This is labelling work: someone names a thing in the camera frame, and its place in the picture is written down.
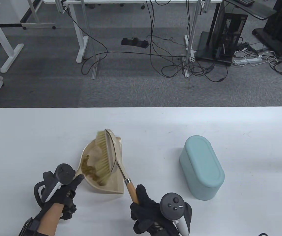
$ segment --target vr controller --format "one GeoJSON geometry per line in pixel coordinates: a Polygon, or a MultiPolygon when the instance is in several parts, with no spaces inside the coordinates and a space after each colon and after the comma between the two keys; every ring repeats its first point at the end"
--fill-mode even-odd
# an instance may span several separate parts
{"type": "Polygon", "coordinates": [[[45,185],[45,189],[42,193],[41,202],[42,203],[48,202],[51,199],[51,197],[54,195],[54,193],[61,188],[62,185],[70,184],[75,175],[76,175],[75,170],[70,165],[64,163],[58,165],[54,174],[51,171],[44,172],[43,173],[44,181],[39,182],[35,186],[35,190],[37,190],[38,192],[38,189],[41,186],[45,185]]]}
{"type": "Polygon", "coordinates": [[[181,196],[174,192],[165,194],[160,201],[160,211],[175,223],[182,236],[189,235],[192,209],[181,196]]]}

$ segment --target power strip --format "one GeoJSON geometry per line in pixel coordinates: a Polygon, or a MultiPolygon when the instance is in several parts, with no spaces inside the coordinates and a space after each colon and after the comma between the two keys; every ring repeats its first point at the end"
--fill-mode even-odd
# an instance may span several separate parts
{"type": "Polygon", "coordinates": [[[258,58],[250,58],[250,59],[242,59],[242,60],[234,60],[234,65],[244,65],[244,64],[248,64],[248,63],[260,63],[262,62],[262,58],[258,57],[258,58]]]}

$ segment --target forearm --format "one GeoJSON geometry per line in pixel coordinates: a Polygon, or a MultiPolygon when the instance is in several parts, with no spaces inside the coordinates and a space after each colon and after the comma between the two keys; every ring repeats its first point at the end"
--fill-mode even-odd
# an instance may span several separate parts
{"type": "Polygon", "coordinates": [[[54,236],[63,207],[63,204],[54,203],[45,213],[44,217],[42,217],[41,224],[37,232],[48,236],[54,236]]]}

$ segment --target metal desk frame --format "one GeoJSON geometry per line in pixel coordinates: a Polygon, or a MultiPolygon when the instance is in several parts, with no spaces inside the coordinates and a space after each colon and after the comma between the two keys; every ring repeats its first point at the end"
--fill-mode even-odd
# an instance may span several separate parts
{"type": "Polygon", "coordinates": [[[14,49],[12,48],[11,44],[7,40],[6,36],[4,35],[1,27],[0,27],[0,44],[4,48],[6,54],[9,56],[6,62],[1,67],[1,73],[6,73],[10,66],[13,64],[15,59],[17,58],[18,54],[21,52],[24,44],[18,44],[14,49]]]}
{"type": "MultiPolygon", "coordinates": [[[[167,0],[157,0],[158,3],[167,3],[167,0]]],[[[193,9],[193,20],[191,22],[191,29],[190,29],[190,37],[185,36],[185,42],[187,45],[187,48],[192,48],[192,44],[193,44],[193,39],[194,39],[194,33],[195,33],[195,28],[196,28],[196,24],[197,24],[197,16],[199,13],[199,10],[202,8],[204,13],[207,13],[207,10],[209,8],[209,4],[210,3],[221,3],[222,0],[206,0],[205,2],[202,0],[189,0],[189,3],[196,3],[197,4],[197,8],[193,9]]],[[[44,0],[44,3],[46,4],[55,4],[55,0],[44,0]]],[[[69,7],[70,8],[70,12],[71,12],[71,16],[74,20],[73,24],[74,24],[74,28],[77,34],[77,38],[78,38],[78,42],[79,42],[79,53],[77,55],[77,63],[81,63],[82,62],[82,58],[85,54],[85,50],[87,47],[87,42],[90,41],[90,46],[92,48],[92,56],[94,59],[94,62],[98,61],[98,57],[95,54],[94,51],[94,46],[93,46],[93,42],[92,39],[88,36],[83,36],[82,30],[77,26],[78,22],[77,22],[77,15],[76,12],[74,10],[74,4],[81,4],[82,5],[82,10],[83,10],[83,16],[84,18],[87,20],[87,31],[88,34],[90,34],[90,26],[89,26],[89,20],[86,17],[86,12],[85,12],[85,8],[84,8],[84,4],[105,4],[105,3],[113,3],[113,4],[118,4],[118,3],[126,3],[126,4],[144,4],[146,3],[145,0],[67,0],[65,1],[63,4],[65,7],[69,7]]],[[[186,3],[186,0],[171,0],[170,3],[186,3]]],[[[184,61],[188,62],[189,58],[191,59],[192,62],[192,58],[194,58],[193,55],[193,50],[187,50],[187,54],[186,56],[183,56],[183,64],[185,65],[184,67],[187,67],[188,63],[185,63],[184,61]]],[[[188,70],[186,70],[184,68],[184,72],[185,72],[185,77],[189,77],[188,74],[188,70]]],[[[97,63],[95,64],[94,68],[93,68],[93,74],[92,74],[92,79],[95,79],[95,75],[96,75],[96,71],[97,71],[97,63]]]]}
{"type": "Polygon", "coordinates": [[[40,8],[40,6],[43,3],[43,0],[41,0],[39,2],[39,4],[37,5],[37,7],[35,8],[32,0],[27,0],[28,4],[30,5],[30,9],[32,11],[32,16],[35,19],[35,23],[22,23],[22,27],[23,29],[38,29],[38,28],[52,28],[52,29],[56,29],[55,23],[42,23],[40,22],[38,16],[37,16],[37,11],[40,8]]]}

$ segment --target desk leg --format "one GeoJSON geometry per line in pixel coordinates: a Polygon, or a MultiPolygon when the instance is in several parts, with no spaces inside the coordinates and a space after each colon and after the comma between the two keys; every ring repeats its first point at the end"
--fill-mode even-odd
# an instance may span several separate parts
{"type": "MultiPolygon", "coordinates": [[[[81,0],[81,6],[82,6],[82,12],[83,12],[83,17],[84,17],[84,21],[85,21],[85,25],[86,25],[86,34],[88,35],[92,35],[91,33],[91,29],[90,29],[90,24],[88,22],[88,17],[86,15],[86,7],[85,7],[85,2],[84,0],[81,0]]],[[[97,73],[97,65],[98,65],[98,56],[96,56],[95,54],[95,49],[94,49],[94,45],[93,45],[93,40],[91,37],[89,37],[88,39],[90,46],[91,46],[91,50],[92,50],[92,57],[93,57],[93,70],[92,70],[92,80],[95,80],[95,76],[97,73]]]]}
{"type": "Polygon", "coordinates": [[[74,20],[74,22],[73,22],[74,29],[76,30],[76,34],[77,34],[77,38],[78,38],[79,46],[80,46],[79,53],[78,53],[78,56],[77,56],[77,63],[81,63],[83,56],[84,56],[84,53],[85,53],[86,46],[87,46],[88,36],[86,35],[86,36],[83,37],[82,30],[77,26],[78,21],[77,21],[76,12],[74,10],[74,5],[70,4],[69,8],[70,8],[70,11],[71,11],[71,16],[74,20]]]}
{"type": "Polygon", "coordinates": [[[30,5],[30,9],[32,11],[32,16],[35,19],[35,23],[22,23],[23,29],[38,29],[38,28],[52,28],[55,29],[55,23],[41,23],[38,16],[37,11],[40,8],[40,5],[42,4],[43,0],[39,2],[36,9],[34,8],[34,5],[32,3],[32,0],[27,0],[28,4],[30,5]]]}
{"type": "Polygon", "coordinates": [[[6,60],[4,65],[1,67],[1,73],[6,73],[9,67],[12,65],[20,51],[22,50],[24,44],[18,44],[16,48],[13,50],[12,46],[10,45],[9,41],[7,40],[6,36],[4,35],[1,27],[0,27],[0,43],[4,48],[6,54],[9,58],[6,60]]]}
{"type": "Polygon", "coordinates": [[[194,35],[195,35],[199,10],[201,9],[200,3],[201,3],[201,0],[198,0],[197,3],[196,3],[195,12],[194,12],[192,24],[191,24],[190,37],[189,37],[188,50],[187,50],[187,53],[186,53],[186,57],[185,56],[182,57],[184,74],[185,74],[186,78],[189,77],[189,71],[187,70],[187,67],[188,67],[188,64],[190,63],[189,57],[190,57],[190,54],[191,54],[191,47],[192,47],[192,43],[194,42],[194,35]]]}

